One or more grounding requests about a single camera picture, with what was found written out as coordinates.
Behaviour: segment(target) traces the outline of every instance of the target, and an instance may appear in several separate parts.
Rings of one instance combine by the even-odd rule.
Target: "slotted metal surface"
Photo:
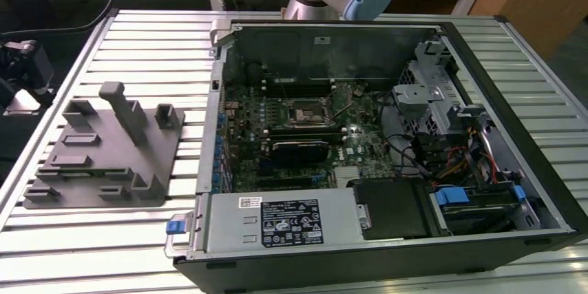
[[[208,30],[214,19],[277,19],[276,13],[121,11],[94,32],[97,42],[84,50],[66,98],[97,97],[102,81],[122,81],[125,94],[145,107],[172,103],[186,111],[169,200],[157,208],[26,210],[21,193],[45,160],[64,120],[49,123],[45,140],[22,168],[9,205],[0,214],[0,288],[2,293],[200,293],[164,256],[165,221],[193,207],[202,137]],[[452,21],[529,129],[546,158],[584,209],[588,208],[588,121],[542,63],[521,51],[508,26],[488,17],[392,16],[386,21]],[[470,83],[462,79],[472,100]],[[188,237],[177,238],[182,245]],[[537,253],[494,271],[369,282],[280,293],[585,293],[588,248],[577,244]]]

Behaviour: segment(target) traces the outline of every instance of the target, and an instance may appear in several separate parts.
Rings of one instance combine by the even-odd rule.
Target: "warning label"
[[[261,232],[266,248],[321,244],[318,200],[262,202]]]

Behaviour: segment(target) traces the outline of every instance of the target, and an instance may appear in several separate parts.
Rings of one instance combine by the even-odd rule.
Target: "small sticker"
[[[314,45],[329,45],[330,37],[314,37]]]
[[[244,196],[238,198],[238,208],[258,208],[260,206],[261,206],[261,196],[253,196],[253,197]]]

